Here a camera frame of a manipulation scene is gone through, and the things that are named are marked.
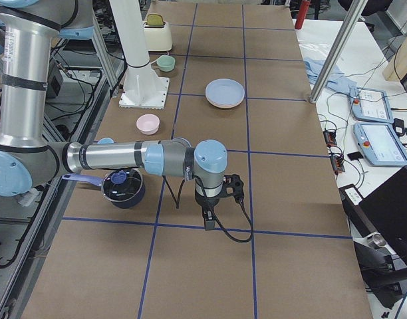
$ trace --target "office chair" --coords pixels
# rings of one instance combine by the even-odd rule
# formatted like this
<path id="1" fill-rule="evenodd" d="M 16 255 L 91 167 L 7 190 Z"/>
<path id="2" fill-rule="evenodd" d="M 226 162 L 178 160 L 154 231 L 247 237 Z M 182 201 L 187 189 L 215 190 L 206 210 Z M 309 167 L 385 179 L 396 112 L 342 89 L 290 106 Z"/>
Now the office chair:
<path id="1" fill-rule="evenodd" d="M 367 17 L 379 11 L 387 11 L 393 0 L 369 0 L 363 9 L 362 16 Z M 346 11 L 350 9 L 352 0 L 338 0 L 341 7 Z M 372 23 L 366 23 L 370 32 L 374 32 L 375 26 Z"/>

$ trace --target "black screen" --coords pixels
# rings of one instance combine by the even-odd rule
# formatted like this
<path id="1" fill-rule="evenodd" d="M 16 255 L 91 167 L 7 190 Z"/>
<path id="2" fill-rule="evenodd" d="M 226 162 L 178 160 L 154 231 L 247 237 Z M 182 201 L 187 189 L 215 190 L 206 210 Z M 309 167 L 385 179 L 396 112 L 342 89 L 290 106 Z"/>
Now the black screen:
<path id="1" fill-rule="evenodd" d="M 364 198 L 360 206 L 396 253 L 407 255 L 407 166 Z"/>

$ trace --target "white plate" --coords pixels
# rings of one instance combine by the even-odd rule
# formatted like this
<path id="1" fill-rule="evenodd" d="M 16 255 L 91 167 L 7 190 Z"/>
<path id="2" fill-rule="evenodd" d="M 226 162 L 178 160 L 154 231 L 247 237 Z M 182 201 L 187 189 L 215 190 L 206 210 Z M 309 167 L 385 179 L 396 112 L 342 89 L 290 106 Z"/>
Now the white plate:
<path id="1" fill-rule="evenodd" d="M 234 80 L 219 78 L 206 86 L 205 96 L 209 103 L 218 108 L 234 108 L 243 101 L 245 90 Z"/>

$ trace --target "white sticker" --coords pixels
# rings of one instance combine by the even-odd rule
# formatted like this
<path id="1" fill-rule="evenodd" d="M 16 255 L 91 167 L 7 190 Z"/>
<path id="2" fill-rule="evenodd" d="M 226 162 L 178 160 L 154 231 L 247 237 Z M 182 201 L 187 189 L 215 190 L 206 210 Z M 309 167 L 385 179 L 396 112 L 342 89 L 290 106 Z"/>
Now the white sticker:
<path id="1" fill-rule="evenodd" d="M 4 60 L 7 62 L 13 62 L 14 56 L 15 56 L 15 34 L 13 32 L 6 32 L 4 45 Z"/>

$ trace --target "green bowl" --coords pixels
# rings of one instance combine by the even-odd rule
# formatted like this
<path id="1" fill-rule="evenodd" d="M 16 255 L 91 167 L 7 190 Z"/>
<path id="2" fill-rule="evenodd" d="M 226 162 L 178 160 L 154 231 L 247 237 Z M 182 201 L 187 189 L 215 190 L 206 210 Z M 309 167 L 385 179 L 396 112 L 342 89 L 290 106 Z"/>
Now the green bowl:
<path id="1" fill-rule="evenodd" d="M 156 64 L 159 66 L 159 69 L 164 72 L 173 71 L 176 60 L 170 55 L 161 55 L 157 60 Z"/>

